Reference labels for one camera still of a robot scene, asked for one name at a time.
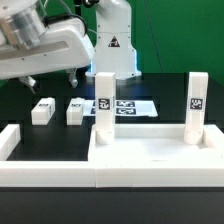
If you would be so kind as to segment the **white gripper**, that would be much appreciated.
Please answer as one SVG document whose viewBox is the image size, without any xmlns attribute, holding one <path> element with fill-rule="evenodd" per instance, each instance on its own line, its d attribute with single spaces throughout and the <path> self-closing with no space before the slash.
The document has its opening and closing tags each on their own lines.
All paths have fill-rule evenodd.
<svg viewBox="0 0 224 224">
<path fill-rule="evenodd" d="M 90 64 L 94 47 L 76 25 L 53 24 L 41 36 L 41 45 L 29 50 L 0 46 L 0 80 L 19 78 L 32 93 L 37 81 L 31 75 L 66 70 L 72 88 L 78 85 L 77 69 Z"/>
</svg>

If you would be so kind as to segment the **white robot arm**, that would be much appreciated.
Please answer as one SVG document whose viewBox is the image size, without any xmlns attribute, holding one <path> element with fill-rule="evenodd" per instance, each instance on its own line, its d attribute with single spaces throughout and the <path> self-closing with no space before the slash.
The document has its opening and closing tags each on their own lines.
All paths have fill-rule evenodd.
<svg viewBox="0 0 224 224">
<path fill-rule="evenodd" d="M 76 70 L 88 77 L 113 72 L 118 80 L 138 77 L 137 52 L 131 43 L 132 10 L 126 0 L 74 0 L 96 8 L 97 42 L 83 18 L 66 11 L 49 17 L 41 0 L 0 0 L 0 80 L 17 78 L 32 91 L 35 75 L 65 70 L 73 87 Z"/>
</svg>

